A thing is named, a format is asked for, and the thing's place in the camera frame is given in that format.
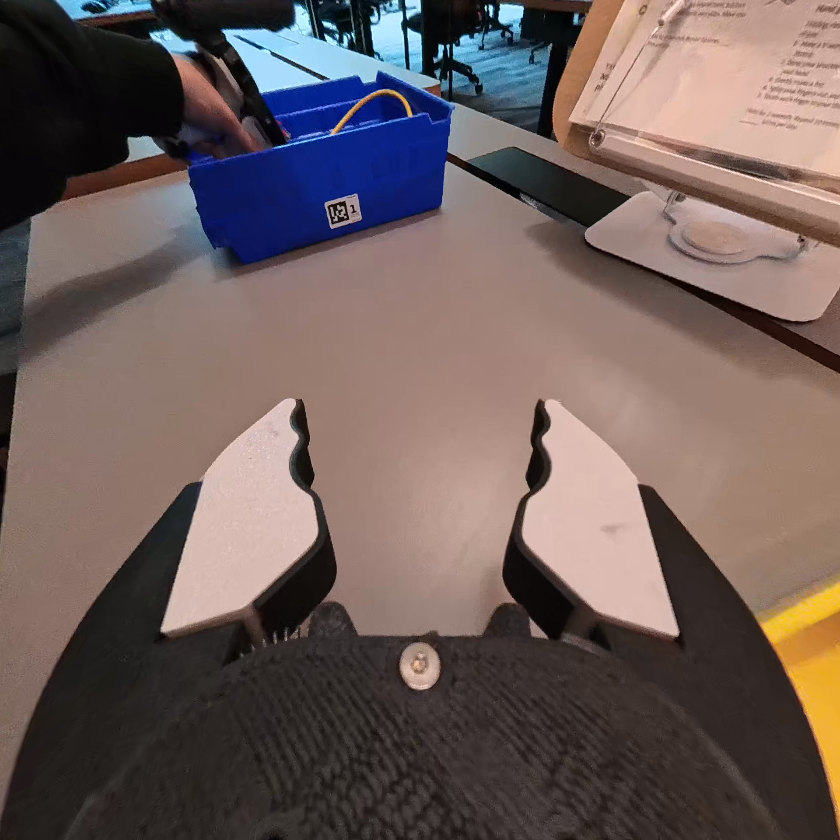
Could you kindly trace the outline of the blue storage bin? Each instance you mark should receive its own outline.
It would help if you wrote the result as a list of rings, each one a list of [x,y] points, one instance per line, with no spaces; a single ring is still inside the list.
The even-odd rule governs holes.
[[[288,142],[224,160],[188,157],[213,247],[250,264],[440,207],[450,102],[383,72],[264,100]]]

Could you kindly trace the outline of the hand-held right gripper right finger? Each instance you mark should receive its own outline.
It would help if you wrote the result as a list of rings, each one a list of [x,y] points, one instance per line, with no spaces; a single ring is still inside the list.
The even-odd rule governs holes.
[[[502,579],[543,636],[611,625],[666,642],[679,625],[643,495],[625,461],[554,399],[538,400],[528,491]]]

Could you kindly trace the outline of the white desk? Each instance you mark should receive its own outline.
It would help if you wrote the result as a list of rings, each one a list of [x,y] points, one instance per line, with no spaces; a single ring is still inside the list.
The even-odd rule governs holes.
[[[436,78],[394,66],[377,58],[335,45],[332,41],[311,36],[270,32],[266,29],[228,30],[226,34],[240,42],[266,50],[286,63],[321,79],[358,76],[372,81],[379,72],[404,81],[418,89],[441,96]]]

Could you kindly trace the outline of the black desk strip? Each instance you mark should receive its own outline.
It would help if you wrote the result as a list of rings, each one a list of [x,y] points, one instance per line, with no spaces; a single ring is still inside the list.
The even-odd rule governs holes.
[[[629,201],[629,196],[517,147],[472,158],[467,170],[502,192],[529,198],[583,227]]]

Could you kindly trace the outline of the grey desk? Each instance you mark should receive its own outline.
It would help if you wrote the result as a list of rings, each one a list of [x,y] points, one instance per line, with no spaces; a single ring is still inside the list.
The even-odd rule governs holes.
[[[181,489],[305,403],[364,633],[508,598],[538,399],[656,489],[756,613],[838,577],[838,373],[447,164],[436,212],[252,266],[184,173],[56,205],[28,249],[2,529],[2,794],[79,621]]]

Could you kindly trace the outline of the person's left hand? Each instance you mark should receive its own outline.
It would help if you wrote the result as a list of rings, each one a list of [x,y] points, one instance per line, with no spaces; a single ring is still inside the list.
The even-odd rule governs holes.
[[[183,122],[205,137],[194,144],[195,152],[223,159],[262,151],[260,142],[245,129],[204,70],[189,58],[172,57],[182,82]]]

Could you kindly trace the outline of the yellow storage bin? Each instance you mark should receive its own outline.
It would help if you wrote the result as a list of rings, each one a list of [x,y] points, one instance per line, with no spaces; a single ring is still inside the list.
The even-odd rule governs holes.
[[[839,807],[839,580],[758,616],[815,736]]]

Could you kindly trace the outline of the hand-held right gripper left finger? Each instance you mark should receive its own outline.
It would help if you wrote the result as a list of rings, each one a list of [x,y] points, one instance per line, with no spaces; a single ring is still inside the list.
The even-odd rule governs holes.
[[[248,645],[294,634],[333,588],[333,543],[314,491],[302,400],[288,398],[230,443],[197,492],[161,634],[233,626]]]

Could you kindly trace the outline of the wooden document stand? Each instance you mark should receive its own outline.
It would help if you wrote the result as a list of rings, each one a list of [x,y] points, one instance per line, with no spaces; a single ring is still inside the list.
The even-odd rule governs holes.
[[[838,181],[570,115],[622,2],[593,2],[553,104],[570,153],[637,178],[647,190],[585,231],[610,256],[787,322],[818,320],[838,296]]]

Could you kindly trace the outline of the printed instruction sheet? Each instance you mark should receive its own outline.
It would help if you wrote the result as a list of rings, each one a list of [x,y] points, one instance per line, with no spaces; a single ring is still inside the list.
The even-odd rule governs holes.
[[[838,181],[839,2],[622,2],[570,122]]]

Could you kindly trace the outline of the black office chair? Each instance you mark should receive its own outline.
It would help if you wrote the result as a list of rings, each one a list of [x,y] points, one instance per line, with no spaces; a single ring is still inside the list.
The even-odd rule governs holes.
[[[422,1],[419,13],[419,34],[422,40],[422,72],[440,75],[448,84],[448,99],[454,94],[454,75],[458,73],[473,85],[475,93],[483,93],[483,85],[471,66],[454,55],[456,43],[471,37],[480,23],[477,1]]]

